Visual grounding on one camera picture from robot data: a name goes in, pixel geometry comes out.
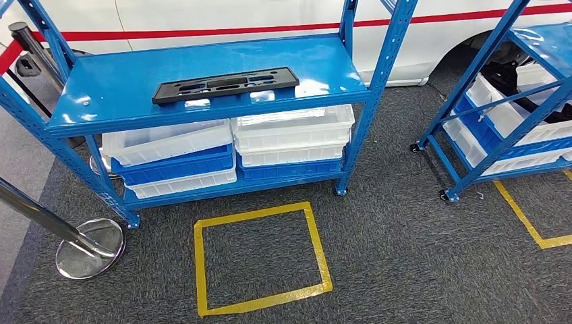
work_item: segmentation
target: white car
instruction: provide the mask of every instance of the white car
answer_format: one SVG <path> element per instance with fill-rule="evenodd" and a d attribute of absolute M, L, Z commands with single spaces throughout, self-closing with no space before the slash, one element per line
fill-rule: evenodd
<path fill-rule="evenodd" d="M 17 1 L 0 20 L 32 23 Z M 41 0 L 70 46 L 106 53 L 221 43 L 253 38 L 336 32 L 343 0 Z M 420 0 L 390 85 L 423 85 L 453 47 L 482 42 L 511 0 Z M 569 21 L 567 0 L 532 0 L 516 26 Z M 379 0 L 361 0 L 354 28 L 353 60 L 365 82 L 375 67 L 390 15 Z"/>

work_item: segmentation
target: yellow tape square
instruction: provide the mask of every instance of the yellow tape square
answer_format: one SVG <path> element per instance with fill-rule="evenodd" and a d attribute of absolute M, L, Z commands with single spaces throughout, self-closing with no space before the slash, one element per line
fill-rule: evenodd
<path fill-rule="evenodd" d="M 572 180 L 572 173 L 570 171 L 566 170 L 564 171 L 564 174 L 566 174 L 566 176 L 570 180 Z M 538 246 L 542 250 L 544 250 L 545 248 L 554 248 L 557 246 L 572 244 L 572 234 L 559 236 L 556 238 L 542 238 L 538 233 L 538 231 L 534 228 L 532 223 L 530 223 L 528 218 L 526 218 L 520 207 L 518 207 L 517 203 L 514 201 L 513 197 L 509 194 L 505 186 L 498 180 L 495 180 L 493 182 L 494 186 L 496 186 L 496 189 L 500 192 L 500 194 L 507 201 L 512 210 L 515 212 L 520 222 L 522 222 L 524 227 L 526 227 L 526 230 L 528 231 L 530 236 L 532 236 L 534 242 L 536 242 L 536 244 L 538 244 Z"/>
<path fill-rule="evenodd" d="M 204 246 L 202 239 L 202 229 L 208 226 L 223 225 L 237 221 L 246 221 L 249 219 L 283 214 L 292 211 L 304 212 L 304 217 L 306 218 L 306 223 L 308 224 L 308 230 L 310 231 L 310 239 L 312 241 L 312 246 L 314 247 L 314 254 L 316 255 L 316 260 L 318 261 L 318 269 L 320 270 L 322 283 L 294 290 L 292 292 L 285 292 L 282 294 L 249 300 L 246 302 L 240 302 L 229 306 L 208 309 L 206 301 L 206 274 L 204 270 Z M 200 317 L 206 315 L 250 312 L 261 308 L 275 306 L 278 304 L 285 304 L 294 300 L 300 300 L 307 297 L 319 295 L 324 292 L 330 292 L 333 288 L 328 265 L 326 264 L 326 257 L 324 256 L 324 251 L 322 249 L 322 243 L 320 242 L 320 237 L 318 236 L 318 229 L 316 228 L 314 214 L 312 213 L 312 208 L 308 201 L 268 209 L 260 209 L 259 211 L 250 211 L 247 213 L 240 213 L 210 219 L 201 219 L 197 221 L 194 226 L 194 246 L 197 286 L 197 313 Z"/>

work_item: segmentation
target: shelf unit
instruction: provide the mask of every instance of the shelf unit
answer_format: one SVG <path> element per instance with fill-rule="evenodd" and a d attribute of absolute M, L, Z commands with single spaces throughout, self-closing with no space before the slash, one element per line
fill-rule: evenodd
<path fill-rule="evenodd" d="M 0 3 L 0 13 L 11 1 Z M 52 118 L 45 123 L 3 79 L 0 103 L 62 163 L 80 177 L 129 228 L 139 227 L 135 210 L 266 190 L 308 182 L 336 180 L 335 192 L 346 193 L 364 138 L 417 0 L 382 0 L 392 13 L 374 75 L 367 88 L 351 60 L 352 29 L 358 0 L 345 0 L 338 33 L 249 40 L 234 43 L 188 46 L 127 53 L 76 57 L 38 0 L 18 0 L 48 42 L 65 89 Z M 294 90 L 251 92 L 241 95 L 153 105 L 151 96 L 161 82 L 288 66 L 299 78 Z M 362 111 L 345 147 L 340 172 L 328 175 L 245 181 L 237 170 L 233 184 L 138 199 L 126 189 L 114 191 L 101 165 L 95 134 L 211 119 L 256 115 L 330 105 L 361 103 Z M 96 175 L 70 149 L 65 139 L 84 136 L 94 160 Z"/>
<path fill-rule="evenodd" d="M 538 151 L 542 147 L 550 148 L 550 150 L 572 147 L 572 136 L 558 140 L 549 140 L 515 147 L 515 145 L 534 127 L 542 123 L 553 111 L 562 107 L 566 101 L 572 98 L 572 40 L 567 34 L 572 31 L 572 25 L 564 23 L 533 26 L 528 28 L 511 28 L 515 20 L 526 8 L 526 5 L 529 2 L 530 0 L 514 0 L 512 2 L 511 6 L 500 19 L 496 28 L 491 32 L 491 35 L 483 44 L 475 59 L 467 71 L 465 71 L 444 105 L 435 115 L 432 123 L 422 134 L 421 138 L 410 146 L 410 149 L 413 152 L 423 151 L 428 146 L 431 146 L 437 157 L 442 161 L 445 169 L 455 183 L 453 187 L 441 190 L 440 196 L 443 200 L 458 201 L 459 194 L 463 190 L 478 182 L 513 178 L 546 171 L 556 171 L 572 166 L 572 161 L 567 161 L 560 157 L 552 163 L 484 175 L 484 172 L 491 165 L 497 161 L 502 161 L 503 159 L 524 156 L 526 154 L 530 155 L 533 154 L 531 152 L 534 152 L 535 150 Z M 546 71 L 551 73 L 556 78 L 556 82 L 545 84 L 477 107 L 467 97 L 466 91 L 469 89 L 472 82 L 476 79 L 479 71 L 483 68 L 494 51 L 507 39 L 513 41 L 526 54 L 546 69 Z M 484 116 L 479 120 L 479 122 L 490 122 L 490 120 L 487 120 L 488 117 L 483 113 L 486 109 L 556 87 L 558 88 L 552 95 L 550 95 L 533 113 L 531 113 L 530 116 L 525 118 L 523 122 L 519 124 L 506 138 L 500 140 L 500 142 L 494 145 L 493 148 L 490 148 L 487 152 L 487 156 L 474 167 L 468 163 L 463 151 L 443 129 L 444 123 L 455 118 L 463 116 L 467 117 L 468 115 L 475 113 Z M 455 112 L 454 114 L 451 114 L 455 108 L 461 105 L 463 100 L 468 100 L 472 107 L 464 109 L 460 113 Z M 446 141 L 453 147 L 455 155 L 459 157 L 464 168 L 466 168 L 467 172 L 463 176 L 457 173 L 435 139 L 435 136 L 440 132 L 445 135 Z"/>

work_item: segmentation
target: clear plastic bin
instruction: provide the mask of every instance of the clear plastic bin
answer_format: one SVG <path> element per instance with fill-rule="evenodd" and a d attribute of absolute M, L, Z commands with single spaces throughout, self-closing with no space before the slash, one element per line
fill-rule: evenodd
<path fill-rule="evenodd" d="M 534 79 L 534 77 L 526 74 L 525 79 Z M 543 77 L 539 76 L 536 80 L 543 80 Z M 476 106 L 482 106 L 504 98 L 481 74 L 477 76 L 475 83 L 467 91 L 467 96 Z M 515 103 L 502 103 L 487 111 L 485 115 L 492 121 L 498 133 L 506 138 L 524 121 L 529 113 Z M 526 134 L 516 146 L 569 136 L 572 136 L 572 121 L 562 121 L 553 124 L 542 123 Z"/>
<path fill-rule="evenodd" d="M 236 150 L 253 153 L 347 143 L 354 123 L 351 105 L 233 118 Z"/>
<path fill-rule="evenodd" d="M 168 179 L 146 184 L 136 184 L 127 186 L 135 192 L 139 199 L 162 196 L 164 194 L 174 194 L 188 190 L 201 189 L 222 184 L 236 182 L 236 153 L 233 152 L 234 164 L 231 169 L 190 175 L 188 177 Z"/>
<path fill-rule="evenodd" d="M 139 165 L 232 143 L 229 119 L 103 134 L 102 152 L 122 166 Z"/>
<path fill-rule="evenodd" d="M 282 148 L 277 150 L 240 153 L 244 167 L 340 159 L 345 142 L 328 145 Z"/>
<path fill-rule="evenodd" d="M 443 129 L 461 149 L 465 155 L 465 159 L 472 167 L 475 167 L 480 161 L 482 161 L 482 159 L 487 156 L 487 152 L 482 148 L 477 138 L 459 118 L 452 119 L 444 123 Z M 493 163 L 493 165 L 491 165 L 485 172 L 483 172 L 482 175 L 487 176 L 490 174 L 552 163 L 558 160 L 560 156 L 565 158 L 570 157 L 572 159 L 572 148 L 562 148 L 559 150 L 503 159 Z"/>

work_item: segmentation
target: caster wheel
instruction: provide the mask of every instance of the caster wheel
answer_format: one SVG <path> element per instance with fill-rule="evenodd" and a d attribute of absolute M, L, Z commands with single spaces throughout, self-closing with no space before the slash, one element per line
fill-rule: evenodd
<path fill-rule="evenodd" d="M 413 143 L 413 144 L 411 144 L 411 145 L 409 146 L 409 150 L 410 150 L 411 152 L 416 153 L 416 152 L 419 152 L 421 149 L 419 148 L 419 144 Z"/>
<path fill-rule="evenodd" d="M 439 192 L 439 197 L 441 198 L 441 200 L 445 200 L 445 201 L 449 200 L 449 197 L 447 196 L 447 193 L 445 192 L 445 190 L 441 190 Z"/>

